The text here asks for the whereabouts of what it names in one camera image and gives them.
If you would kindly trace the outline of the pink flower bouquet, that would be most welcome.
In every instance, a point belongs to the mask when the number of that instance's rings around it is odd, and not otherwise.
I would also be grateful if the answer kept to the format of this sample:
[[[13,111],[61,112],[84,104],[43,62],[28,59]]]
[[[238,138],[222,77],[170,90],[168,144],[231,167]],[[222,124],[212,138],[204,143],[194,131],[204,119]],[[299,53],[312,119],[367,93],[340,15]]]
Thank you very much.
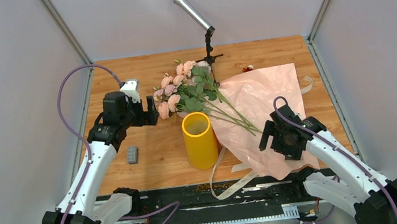
[[[241,114],[220,91],[212,66],[206,61],[175,60],[175,73],[164,73],[155,86],[153,99],[161,119],[173,113],[201,112],[213,119],[240,126],[252,135],[261,130]]]

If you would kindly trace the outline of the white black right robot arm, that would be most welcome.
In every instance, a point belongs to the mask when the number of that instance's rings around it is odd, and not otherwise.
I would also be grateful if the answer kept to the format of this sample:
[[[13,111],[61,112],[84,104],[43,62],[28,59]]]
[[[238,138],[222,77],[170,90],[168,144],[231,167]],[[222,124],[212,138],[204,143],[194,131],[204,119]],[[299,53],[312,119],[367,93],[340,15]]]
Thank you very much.
[[[260,151],[270,147],[286,160],[307,152],[320,159],[337,179],[303,168],[292,192],[299,200],[327,200],[350,214],[356,224],[397,224],[397,179],[390,180],[353,155],[316,118],[301,119],[289,105],[275,108],[265,122]]]

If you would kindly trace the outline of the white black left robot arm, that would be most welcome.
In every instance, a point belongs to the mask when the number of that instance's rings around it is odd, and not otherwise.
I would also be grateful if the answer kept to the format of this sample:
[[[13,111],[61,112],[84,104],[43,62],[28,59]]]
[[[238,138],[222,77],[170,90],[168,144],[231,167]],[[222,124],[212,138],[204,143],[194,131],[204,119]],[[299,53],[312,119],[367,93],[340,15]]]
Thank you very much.
[[[101,206],[95,207],[101,183],[130,127],[153,126],[158,111],[152,96],[143,109],[138,91],[105,94],[103,111],[83,141],[86,152],[75,179],[55,211],[47,211],[42,224],[115,224],[123,216],[138,218],[143,212],[136,189],[117,188]]]

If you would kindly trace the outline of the pink wrapping paper sheet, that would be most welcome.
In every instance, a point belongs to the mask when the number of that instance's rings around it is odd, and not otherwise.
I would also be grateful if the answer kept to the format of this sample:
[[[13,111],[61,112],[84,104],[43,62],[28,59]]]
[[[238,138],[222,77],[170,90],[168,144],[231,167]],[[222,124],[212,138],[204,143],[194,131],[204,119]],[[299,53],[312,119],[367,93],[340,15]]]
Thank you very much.
[[[295,115],[306,116],[294,64],[238,74],[224,80],[219,91],[224,98],[206,104],[217,140],[255,174],[282,180],[304,166],[319,167],[318,159],[307,152],[300,160],[287,160],[269,145],[259,149],[265,122],[271,120],[275,107],[284,105],[275,103],[275,98],[283,96]]]

